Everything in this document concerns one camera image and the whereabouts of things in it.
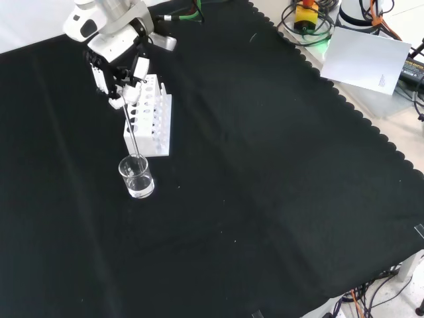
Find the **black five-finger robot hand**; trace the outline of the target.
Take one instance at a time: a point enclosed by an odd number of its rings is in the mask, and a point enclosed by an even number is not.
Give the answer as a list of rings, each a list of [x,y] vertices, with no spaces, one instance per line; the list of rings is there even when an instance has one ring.
[[[114,109],[137,103],[146,82],[150,60],[145,44],[146,27],[135,18],[114,34],[98,34],[85,51],[97,92],[105,96]]]

